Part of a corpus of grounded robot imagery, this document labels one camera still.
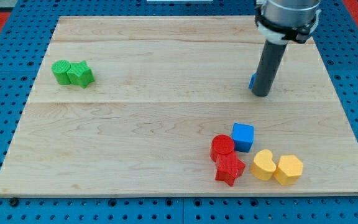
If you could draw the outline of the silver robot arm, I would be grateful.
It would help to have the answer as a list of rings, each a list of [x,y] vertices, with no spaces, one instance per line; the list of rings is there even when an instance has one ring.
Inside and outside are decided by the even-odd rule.
[[[304,44],[319,23],[320,0],[255,0],[255,24],[275,45]]]

